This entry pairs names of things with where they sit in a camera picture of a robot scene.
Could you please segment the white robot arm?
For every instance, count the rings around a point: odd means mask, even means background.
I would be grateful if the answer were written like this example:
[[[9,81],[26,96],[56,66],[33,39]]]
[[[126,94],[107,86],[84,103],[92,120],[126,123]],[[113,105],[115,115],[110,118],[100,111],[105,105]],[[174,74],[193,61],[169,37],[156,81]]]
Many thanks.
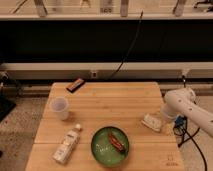
[[[213,137],[213,114],[194,103],[196,95],[191,88],[168,91],[165,104],[160,113],[167,122],[174,121],[178,114],[182,114],[193,121],[209,136]]]

